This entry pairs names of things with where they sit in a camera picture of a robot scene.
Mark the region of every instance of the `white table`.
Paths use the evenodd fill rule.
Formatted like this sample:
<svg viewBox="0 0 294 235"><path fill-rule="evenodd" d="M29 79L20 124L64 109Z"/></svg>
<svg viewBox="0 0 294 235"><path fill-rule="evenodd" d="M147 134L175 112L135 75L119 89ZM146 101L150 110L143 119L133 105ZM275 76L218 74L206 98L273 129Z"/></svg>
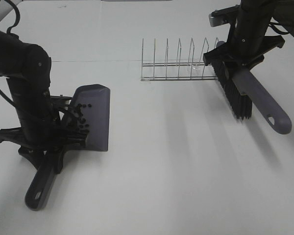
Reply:
<svg viewBox="0 0 294 235"><path fill-rule="evenodd" d="M294 235L294 38L253 74L293 130L274 132L256 108L237 122L216 81L141 82L141 39L225 39L207 15L237 1L28 1L14 30L52 57L51 93L111 89L109 151L71 151L47 206L24 195L34 167L0 144L0 235ZM1 23L14 22L10 13ZM0 87L8 92L4 79ZM0 128L18 126L0 97Z"/></svg>

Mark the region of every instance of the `gray handle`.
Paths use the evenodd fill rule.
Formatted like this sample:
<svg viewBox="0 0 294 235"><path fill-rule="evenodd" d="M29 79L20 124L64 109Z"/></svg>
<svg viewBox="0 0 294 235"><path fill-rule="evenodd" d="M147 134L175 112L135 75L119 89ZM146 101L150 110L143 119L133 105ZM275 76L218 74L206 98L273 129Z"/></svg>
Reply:
<svg viewBox="0 0 294 235"><path fill-rule="evenodd" d="M240 94L249 96L276 132L283 135L291 132L292 122L287 113L247 68L235 72L232 79Z"/></svg>

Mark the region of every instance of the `brush handle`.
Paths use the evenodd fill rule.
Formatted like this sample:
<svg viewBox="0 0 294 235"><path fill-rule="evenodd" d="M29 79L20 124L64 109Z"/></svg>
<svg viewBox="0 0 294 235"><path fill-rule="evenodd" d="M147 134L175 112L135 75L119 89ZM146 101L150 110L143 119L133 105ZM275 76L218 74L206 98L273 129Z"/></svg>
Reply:
<svg viewBox="0 0 294 235"><path fill-rule="evenodd" d="M283 135L291 132L292 122L287 113L247 68L235 72L232 80L240 94L249 96L276 132Z"/></svg>

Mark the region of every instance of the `metal wire rack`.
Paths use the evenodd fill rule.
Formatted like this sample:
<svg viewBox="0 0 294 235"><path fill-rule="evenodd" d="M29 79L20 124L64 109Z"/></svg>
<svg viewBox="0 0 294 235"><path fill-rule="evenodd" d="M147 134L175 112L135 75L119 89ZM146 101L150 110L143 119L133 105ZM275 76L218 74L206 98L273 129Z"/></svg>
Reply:
<svg viewBox="0 0 294 235"><path fill-rule="evenodd" d="M196 51L193 38L188 50L188 59L181 59L182 43L178 40L176 58L169 60L169 40L165 44L164 60L156 60L156 39L153 41L153 55L151 60L144 61L144 39L142 42L142 81L202 81L215 80L216 76L212 69L205 70L202 60L203 53L208 52L209 44L207 38L204 39L200 57L196 59Z"/></svg>

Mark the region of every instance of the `brush bristles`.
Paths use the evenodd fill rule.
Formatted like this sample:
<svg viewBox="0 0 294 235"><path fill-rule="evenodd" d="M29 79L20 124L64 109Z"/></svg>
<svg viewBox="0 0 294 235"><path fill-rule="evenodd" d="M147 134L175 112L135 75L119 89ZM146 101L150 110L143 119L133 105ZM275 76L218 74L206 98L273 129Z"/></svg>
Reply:
<svg viewBox="0 0 294 235"><path fill-rule="evenodd" d="M232 111L237 119L251 117L252 101L247 95L241 95L232 79L225 76L224 64L222 61L212 62L212 67L218 77L224 93L232 107Z"/></svg>

